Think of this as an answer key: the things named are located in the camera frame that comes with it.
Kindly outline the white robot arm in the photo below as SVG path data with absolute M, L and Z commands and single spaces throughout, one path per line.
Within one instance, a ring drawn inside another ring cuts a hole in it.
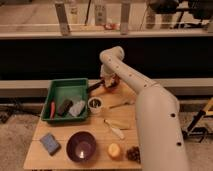
M 123 62 L 122 47 L 102 51 L 101 74 L 120 77 L 137 94 L 135 102 L 142 171 L 190 171 L 177 98 L 161 84 Z

